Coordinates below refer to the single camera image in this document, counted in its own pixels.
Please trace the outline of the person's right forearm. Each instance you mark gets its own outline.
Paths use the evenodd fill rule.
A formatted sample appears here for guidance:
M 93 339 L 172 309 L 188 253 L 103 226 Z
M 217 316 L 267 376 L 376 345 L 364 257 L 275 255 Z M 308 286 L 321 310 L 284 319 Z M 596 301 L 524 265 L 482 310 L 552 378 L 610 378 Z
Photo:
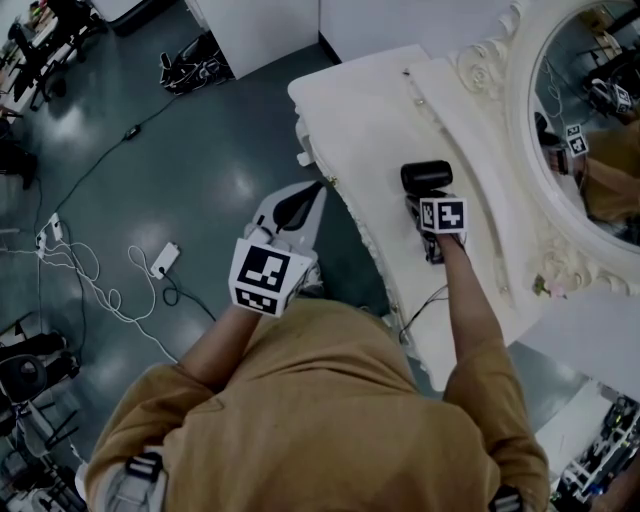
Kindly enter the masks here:
M 451 235 L 437 237 L 446 269 L 449 314 L 457 365 L 445 397 L 471 395 L 493 385 L 509 364 L 498 319 L 461 243 Z

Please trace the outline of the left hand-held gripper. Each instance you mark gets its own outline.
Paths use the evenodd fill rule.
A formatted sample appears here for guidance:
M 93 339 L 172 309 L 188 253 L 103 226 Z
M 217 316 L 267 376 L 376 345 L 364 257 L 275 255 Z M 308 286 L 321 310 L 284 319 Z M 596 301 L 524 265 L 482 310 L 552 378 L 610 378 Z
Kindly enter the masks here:
M 280 317 L 318 263 L 314 244 L 327 190 L 304 181 L 268 195 L 238 239 L 228 284 L 234 305 Z

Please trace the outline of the white cabinet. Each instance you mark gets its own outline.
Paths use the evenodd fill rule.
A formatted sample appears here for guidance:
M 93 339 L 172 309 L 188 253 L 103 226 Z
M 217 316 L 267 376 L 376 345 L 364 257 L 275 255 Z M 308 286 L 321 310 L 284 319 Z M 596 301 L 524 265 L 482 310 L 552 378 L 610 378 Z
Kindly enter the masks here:
M 320 0 L 184 0 L 235 78 L 318 41 Z

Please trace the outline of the small flower sprig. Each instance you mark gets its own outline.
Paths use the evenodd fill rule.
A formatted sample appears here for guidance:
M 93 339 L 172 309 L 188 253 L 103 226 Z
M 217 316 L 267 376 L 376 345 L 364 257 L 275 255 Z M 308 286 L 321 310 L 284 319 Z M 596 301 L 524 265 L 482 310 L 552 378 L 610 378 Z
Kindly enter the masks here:
M 533 280 L 532 291 L 536 296 L 546 295 L 552 299 L 566 299 L 567 294 L 564 287 L 553 280 L 548 280 L 541 274 L 537 274 Z

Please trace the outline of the black office chair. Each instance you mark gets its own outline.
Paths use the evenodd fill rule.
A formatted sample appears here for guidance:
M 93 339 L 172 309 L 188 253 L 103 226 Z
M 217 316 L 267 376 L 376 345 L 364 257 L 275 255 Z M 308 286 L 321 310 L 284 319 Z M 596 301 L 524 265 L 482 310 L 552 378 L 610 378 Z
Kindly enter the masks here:
M 69 46 L 61 59 L 56 61 L 65 65 L 73 52 L 81 62 L 86 60 L 84 42 L 96 34 L 108 32 L 105 21 L 92 11 L 85 0 L 48 0 L 49 9 L 55 15 L 56 26 L 45 38 L 49 55 L 55 55 L 60 49 Z
M 18 22 L 11 25 L 8 37 L 17 44 L 23 55 L 23 59 L 16 64 L 19 74 L 14 81 L 14 100 L 18 101 L 28 88 L 34 86 L 35 92 L 29 108 L 37 111 L 37 95 L 40 94 L 45 103 L 50 102 L 47 81 L 54 73 L 67 67 L 68 53 L 64 51 L 67 37 L 60 31 L 59 21 L 53 24 L 53 28 L 45 34 L 38 46 L 27 39 L 25 30 Z

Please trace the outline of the person's left forearm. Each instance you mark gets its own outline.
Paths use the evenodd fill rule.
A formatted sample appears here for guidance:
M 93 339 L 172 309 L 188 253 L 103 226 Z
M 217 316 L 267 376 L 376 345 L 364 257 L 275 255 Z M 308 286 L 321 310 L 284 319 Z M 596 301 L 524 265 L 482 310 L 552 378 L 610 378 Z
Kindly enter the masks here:
M 240 364 L 261 317 L 256 311 L 230 305 L 178 366 L 212 392 L 222 391 Z

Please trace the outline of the oval white-framed mirror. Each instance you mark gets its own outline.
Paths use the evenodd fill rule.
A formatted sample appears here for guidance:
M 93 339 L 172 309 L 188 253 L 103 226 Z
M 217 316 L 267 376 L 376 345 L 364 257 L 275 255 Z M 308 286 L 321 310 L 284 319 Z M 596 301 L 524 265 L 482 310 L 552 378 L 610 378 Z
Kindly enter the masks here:
M 497 135 L 535 276 L 640 297 L 640 0 L 513 0 L 451 63 Z

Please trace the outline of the white partition board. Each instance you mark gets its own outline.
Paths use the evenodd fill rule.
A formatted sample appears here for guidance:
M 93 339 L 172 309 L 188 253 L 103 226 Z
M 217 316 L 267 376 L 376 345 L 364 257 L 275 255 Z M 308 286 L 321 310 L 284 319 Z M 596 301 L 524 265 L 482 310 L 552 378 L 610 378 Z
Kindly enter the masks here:
M 493 37 L 512 0 L 320 0 L 320 33 L 349 61 L 418 44 L 432 57 Z

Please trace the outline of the person's tan shirt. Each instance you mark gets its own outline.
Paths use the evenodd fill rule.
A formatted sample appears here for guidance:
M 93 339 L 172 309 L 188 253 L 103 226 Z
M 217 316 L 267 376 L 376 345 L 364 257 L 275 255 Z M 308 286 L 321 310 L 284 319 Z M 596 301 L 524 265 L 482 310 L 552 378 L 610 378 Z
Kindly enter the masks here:
M 96 444 L 88 502 L 156 447 L 166 512 L 487 512 L 505 486 L 545 512 L 548 463 L 509 354 L 473 336 L 432 400 L 381 321 L 299 299 L 258 327 L 219 392 L 175 365 L 146 371 Z

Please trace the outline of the large white power strip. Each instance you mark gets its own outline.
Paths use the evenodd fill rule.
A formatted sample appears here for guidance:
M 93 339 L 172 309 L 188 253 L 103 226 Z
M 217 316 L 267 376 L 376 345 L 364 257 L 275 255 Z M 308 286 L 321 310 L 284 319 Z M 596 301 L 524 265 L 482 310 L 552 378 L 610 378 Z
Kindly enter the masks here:
M 162 280 L 180 256 L 180 248 L 173 242 L 168 242 L 161 250 L 150 268 L 151 275 Z

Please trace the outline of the cluttered white workbench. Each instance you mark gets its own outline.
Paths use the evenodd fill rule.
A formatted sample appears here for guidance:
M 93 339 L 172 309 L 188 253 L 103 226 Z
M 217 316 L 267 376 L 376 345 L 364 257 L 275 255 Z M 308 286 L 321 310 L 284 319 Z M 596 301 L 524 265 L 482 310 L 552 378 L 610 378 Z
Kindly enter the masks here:
M 588 381 L 536 433 L 548 512 L 640 512 L 640 402 Z

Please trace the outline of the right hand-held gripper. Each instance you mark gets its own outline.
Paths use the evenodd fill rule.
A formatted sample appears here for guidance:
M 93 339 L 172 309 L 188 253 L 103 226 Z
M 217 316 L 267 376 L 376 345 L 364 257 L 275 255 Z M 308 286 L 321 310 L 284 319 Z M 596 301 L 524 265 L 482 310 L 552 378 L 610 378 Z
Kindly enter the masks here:
M 405 206 L 426 248 L 436 244 L 437 235 L 450 235 L 459 245 L 463 245 L 463 238 L 468 231 L 468 207 L 465 198 L 419 198 L 407 194 Z

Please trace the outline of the white dressing table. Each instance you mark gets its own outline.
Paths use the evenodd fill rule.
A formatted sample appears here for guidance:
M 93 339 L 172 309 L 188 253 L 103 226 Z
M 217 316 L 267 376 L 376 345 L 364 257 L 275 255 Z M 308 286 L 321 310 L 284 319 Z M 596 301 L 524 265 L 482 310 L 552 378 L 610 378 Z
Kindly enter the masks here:
M 540 320 L 556 319 L 535 346 L 630 395 L 640 393 L 640 297 L 605 284 L 536 296 L 531 225 L 503 182 L 498 138 L 465 90 L 451 58 L 408 46 L 346 62 L 294 80 L 302 165 L 315 164 L 341 196 L 384 281 L 409 354 L 442 390 L 455 355 L 448 313 L 428 296 L 444 270 L 425 259 L 405 206 L 400 169 L 444 160 L 451 191 L 467 200 L 467 253 L 512 343 Z

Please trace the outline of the person's left white shoe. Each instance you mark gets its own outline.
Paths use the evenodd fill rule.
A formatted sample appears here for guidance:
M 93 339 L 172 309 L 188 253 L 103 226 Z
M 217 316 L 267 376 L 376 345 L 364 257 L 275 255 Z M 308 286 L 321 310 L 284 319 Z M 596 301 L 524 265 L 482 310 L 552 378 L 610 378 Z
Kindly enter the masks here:
M 325 289 L 321 269 L 318 263 L 308 271 L 305 281 L 299 289 L 298 295 L 304 298 L 324 298 Z

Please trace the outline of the black hair dryer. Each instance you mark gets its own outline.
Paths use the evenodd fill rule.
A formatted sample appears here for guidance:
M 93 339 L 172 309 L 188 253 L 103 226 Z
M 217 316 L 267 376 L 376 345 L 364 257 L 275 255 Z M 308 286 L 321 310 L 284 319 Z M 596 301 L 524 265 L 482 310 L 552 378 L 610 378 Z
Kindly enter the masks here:
M 443 160 L 404 164 L 400 169 L 400 177 L 405 196 L 413 194 L 419 198 L 445 197 L 447 193 L 443 189 L 453 181 L 451 166 Z M 434 246 L 423 247 L 429 263 L 439 265 L 444 262 L 437 241 Z

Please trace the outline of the black metal stand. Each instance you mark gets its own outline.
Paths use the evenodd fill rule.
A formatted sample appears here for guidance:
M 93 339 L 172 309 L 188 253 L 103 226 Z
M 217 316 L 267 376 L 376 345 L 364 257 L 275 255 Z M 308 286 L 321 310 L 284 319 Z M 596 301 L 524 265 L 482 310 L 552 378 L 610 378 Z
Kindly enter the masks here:
M 71 442 L 79 427 L 73 425 L 77 410 L 64 416 L 57 407 L 52 390 L 45 390 L 32 400 L 12 405 L 18 436 L 28 452 L 36 458 L 49 455 L 57 446 Z

